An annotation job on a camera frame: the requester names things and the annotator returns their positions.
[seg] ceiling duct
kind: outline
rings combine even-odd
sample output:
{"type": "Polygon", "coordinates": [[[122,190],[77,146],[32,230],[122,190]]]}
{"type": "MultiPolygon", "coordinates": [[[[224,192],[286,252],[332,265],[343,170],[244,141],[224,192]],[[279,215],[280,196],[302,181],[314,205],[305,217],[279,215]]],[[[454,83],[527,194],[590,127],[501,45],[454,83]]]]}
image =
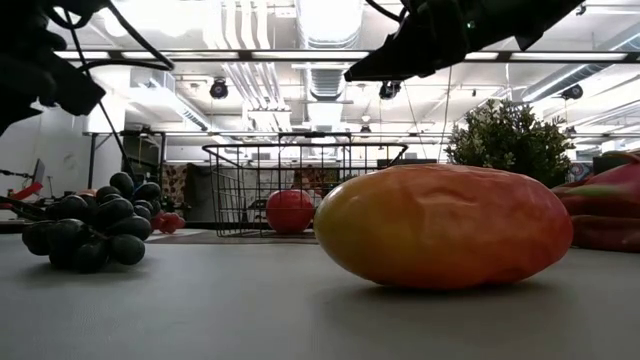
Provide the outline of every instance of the ceiling duct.
{"type": "MultiPolygon", "coordinates": [[[[359,40],[362,27],[362,0],[296,0],[298,37],[301,46],[312,50],[353,49],[359,40]]],[[[309,94],[325,103],[309,104],[308,114],[312,124],[335,126],[340,122],[342,96],[345,82],[344,70],[335,65],[323,69],[314,66],[306,69],[309,94]]]]}
{"type": "MultiPolygon", "coordinates": [[[[152,100],[151,105],[167,107],[178,114],[184,120],[183,129],[202,132],[222,131],[209,121],[209,119],[197,110],[187,99],[176,92],[176,80],[168,72],[151,70],[146,68],[132,68],[129,93],[131,97],[143,104],[152,100]]],[[[228,138],[218,136],[218,143],[230,143],[228,138]]]]}
{"type": "MultiPolygon", "coordinates": [[[[639,49],[640,23],[637,23],[604,42],[594,51],[638,51],[639,49]]],[[[542,81],[526,88],[522,93],[522,100],[535,102],[558,94],[611,66],[612,64],[567,65],[542,81]]]]}

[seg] grape bunch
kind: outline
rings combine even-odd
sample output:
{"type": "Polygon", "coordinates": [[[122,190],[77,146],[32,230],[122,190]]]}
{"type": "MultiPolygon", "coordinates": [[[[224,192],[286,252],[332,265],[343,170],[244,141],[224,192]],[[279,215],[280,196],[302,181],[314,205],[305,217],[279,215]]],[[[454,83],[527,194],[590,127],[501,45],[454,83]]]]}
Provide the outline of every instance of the grape bunch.
{"type": "Polygon", "coordinates": [[[98,272],[111,259],[123,265],[139,263],[151,219],[161,211],[160,187],[146,183],[134,191],[126,173],[111,177],[110,186],[90,194],[70,195],[46,209],[47,220],[32,224],[22,241],[38,256],[49,256],[59,269],[98,272]]]}

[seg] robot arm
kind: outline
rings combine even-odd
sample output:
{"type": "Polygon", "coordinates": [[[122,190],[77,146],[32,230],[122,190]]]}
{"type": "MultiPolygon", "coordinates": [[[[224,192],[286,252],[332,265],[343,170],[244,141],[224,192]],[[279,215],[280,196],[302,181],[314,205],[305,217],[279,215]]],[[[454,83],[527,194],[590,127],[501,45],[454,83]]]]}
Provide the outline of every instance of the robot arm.
{"type": "Polygon", "coordinates": [[[511,36],[524,51],[583,1],[402,0],[409,15],[398,18],[398,31],[380,49],[354,64],[345,79],[426,77],[511,36]]]}
{"type": "Polygon", "coordinates": [[[0,136],[14,122],[38,115],[40,110],[31,107],[35,101],[48,107],[60,106],[72,115],[89,115],[105,95],[96,84],[89,69],[104,65],[143,66],[171,71],[173,63],[151,46],[122,17],[111,0],[21,0],[5,1],[7,17],[0,25],[3,33],[14,34],[3,40],[0,50],[0,106],[5,113],[0,121],[0,136]],[[54,7],[66,12],[63,19],[54,7]],[[135,60],[100,60],[84,63],[76,68],[54,52],[66,50],[65,40],[47,31],[49,20],[70,30],[76,50],[80,51],[75,30],[89,23],[96,12],[108,8],[143,48],[152,53],[162,64],[135,60]],[[80,17],[77,23],[69,23],[68,13],[80,17]]]}

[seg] mat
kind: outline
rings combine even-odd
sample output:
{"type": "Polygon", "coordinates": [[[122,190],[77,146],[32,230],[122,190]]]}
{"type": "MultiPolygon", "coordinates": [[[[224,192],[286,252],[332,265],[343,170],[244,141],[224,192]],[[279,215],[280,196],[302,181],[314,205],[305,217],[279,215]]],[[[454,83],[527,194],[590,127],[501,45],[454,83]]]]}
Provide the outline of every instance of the mat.
{"type": "Polygon", "coordinates": [[[148,240],[148,244],[168,244],[168,245],[259,245],[259,244],[308,244],[317,245],[318,241],[303,234],[302,237],[274,237],[255,236],[245,237],[218,237],[215,232],[202,232],[191,235],[173,235],[159,239],[148,240]]]}

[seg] security camera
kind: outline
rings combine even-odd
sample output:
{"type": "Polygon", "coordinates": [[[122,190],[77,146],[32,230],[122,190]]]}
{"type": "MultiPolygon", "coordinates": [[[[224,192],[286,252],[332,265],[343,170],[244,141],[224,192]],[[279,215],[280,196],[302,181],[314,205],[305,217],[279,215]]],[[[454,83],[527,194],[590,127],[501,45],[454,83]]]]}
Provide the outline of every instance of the security camera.
{"type": "Polygon", "coordinates": [[[209,94],[216,100],[224,99],[229,95],[229,89],[227,88],[227,80],[225,78],[215,78],[209,94]]]}
{"type": "Polygon", "coordinates": [[[391,100],[394,97],[396,97],[396,95],[398,95],[398,93],[400,92],[400,89],[402,89],[402,87],[400,86],[401,82],[400,81],[385,81],[382,83],[382,86],[380,87],[380,99],[382,100],[391,100]]]}
{"type": "Polygon", "coordinates": [[[580,85],[574,85],[560,93],[560,97],[565,100],[578,100],[582,95],[584,95],[584,90],[582,90],[582,86],[580,85]]]}

